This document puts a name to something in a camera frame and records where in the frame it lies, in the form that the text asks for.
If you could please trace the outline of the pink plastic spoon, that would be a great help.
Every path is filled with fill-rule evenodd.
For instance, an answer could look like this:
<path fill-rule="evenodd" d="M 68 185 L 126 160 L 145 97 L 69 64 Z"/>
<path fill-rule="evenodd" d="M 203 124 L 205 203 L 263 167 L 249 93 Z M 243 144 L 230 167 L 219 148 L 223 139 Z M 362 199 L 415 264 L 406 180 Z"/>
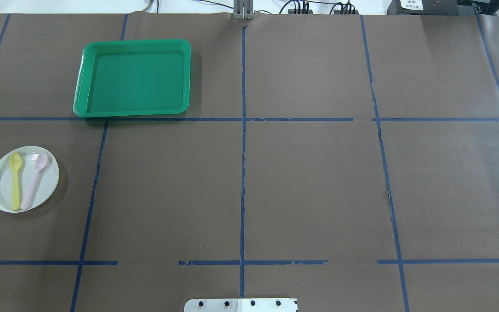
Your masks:
<path fill-rule="evenodd" d="M 30 181 L 30 185 L 28 186 L 24 194 L 24 198 L 22 199 L 22 202 L 20 204 L 20 209 L 22 211 L 26 211 L 32 205 L 36 192 L 36 185 L 39 182 L 40 174 L 42 170 L 48 165 L 48 163 L 49 163 L 49 156 L 46 152 L 42 152 L 37 156 L 36 161 L 34 163 L 34 173 Z"/>

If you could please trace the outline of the white round plate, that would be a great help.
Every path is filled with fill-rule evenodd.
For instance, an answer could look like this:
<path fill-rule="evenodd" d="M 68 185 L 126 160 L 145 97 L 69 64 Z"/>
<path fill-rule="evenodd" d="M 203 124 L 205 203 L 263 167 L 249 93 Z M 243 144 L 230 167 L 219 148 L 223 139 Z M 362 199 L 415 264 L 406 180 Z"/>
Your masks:
<path fill-rule="evenodd" d="M 45 148 L 39 146 L 24 146 L 8 152 L 0 159 L 0 210 L 8 213 L 22 213 L 11 209 L 11 172 L 9 168 L 10 155 L 12 153 L 20 154 L 22 158 L 22 168 L 19 172 L 20 181 L 20 199 L 24 198 L 24 194 L 30 185 L 34 173 L 34 164 L 37 156 L 46 152 L 48 154 L 48 165 L 42 170 L 39 182 L 36 185 L 36 192 L 32 205 L 26 211 L 30 211 L 45 203 L 54 193 L 59 182 L 59 166 L 53 154 Z"/>

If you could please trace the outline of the yellow plastic spoon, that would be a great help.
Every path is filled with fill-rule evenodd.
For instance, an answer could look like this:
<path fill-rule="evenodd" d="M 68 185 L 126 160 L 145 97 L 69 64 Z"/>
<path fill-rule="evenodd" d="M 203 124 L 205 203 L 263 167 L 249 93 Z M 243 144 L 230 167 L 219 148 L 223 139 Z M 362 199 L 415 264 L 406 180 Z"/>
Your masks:
<path fill-rule="evenodd" d="M 9 168 L 11 172 L 11 209 L 18 211 L 21 204 L 19 172 L 22 168 L 22 158 L 20 154 L 12 153 L 10 155 Z"/>

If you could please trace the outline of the black power strip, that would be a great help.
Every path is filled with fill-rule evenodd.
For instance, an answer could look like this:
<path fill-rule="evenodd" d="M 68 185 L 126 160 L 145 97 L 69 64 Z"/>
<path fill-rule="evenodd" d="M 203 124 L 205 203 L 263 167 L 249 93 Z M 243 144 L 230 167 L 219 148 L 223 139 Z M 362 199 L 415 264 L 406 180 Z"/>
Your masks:
<path fill-rule="evenodd" d="M 333 4 L 329 14 L 334 15 L 358 15 L 359 12 L 350 0 Z"/>
<path fill-rule="evenodd" d="M 281 9 L 281 12 L 283 12 L 286 6 L 291 3 L 294 5 L 294 8 L 286 9 L 287 14 L 290 15 L 312 14 L 312 10 L 310 8 L 310 2 L 305 0 L 290 0 L 289 2 L 286 2 L 286 4 Z"/>

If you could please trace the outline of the green plastic tray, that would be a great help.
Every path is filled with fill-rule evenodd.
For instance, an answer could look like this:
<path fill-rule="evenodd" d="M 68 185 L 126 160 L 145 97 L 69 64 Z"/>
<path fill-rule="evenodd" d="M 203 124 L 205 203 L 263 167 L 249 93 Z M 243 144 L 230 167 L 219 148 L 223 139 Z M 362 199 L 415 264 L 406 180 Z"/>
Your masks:
<path fill-rule="evenodd" d="M 191 45 L 184 39 L 91 42 L 72 109 L 79 118 L 182 114 L 190 91 Z"/>

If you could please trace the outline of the black computer box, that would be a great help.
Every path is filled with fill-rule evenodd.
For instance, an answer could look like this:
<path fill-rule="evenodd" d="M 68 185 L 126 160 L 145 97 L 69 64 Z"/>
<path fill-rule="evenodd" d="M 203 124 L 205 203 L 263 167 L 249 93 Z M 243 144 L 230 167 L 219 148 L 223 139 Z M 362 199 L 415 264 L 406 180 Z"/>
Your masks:
<path fill-rule="evenodd" d="M 392 0 L 387 15 L 471 16 L 477 10 L 461 0 Z"/>

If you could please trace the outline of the grey aluminium frame post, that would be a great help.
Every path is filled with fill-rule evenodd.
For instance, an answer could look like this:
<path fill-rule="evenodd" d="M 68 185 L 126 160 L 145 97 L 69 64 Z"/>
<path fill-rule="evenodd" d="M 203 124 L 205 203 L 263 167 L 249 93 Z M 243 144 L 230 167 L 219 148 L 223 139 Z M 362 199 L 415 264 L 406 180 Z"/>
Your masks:
<path fill-rule="evenodd" d="M 255 17 L 253 0 L 234 0 L 233 1 L 233 19 L 234 20 L 252 20 Z"/>

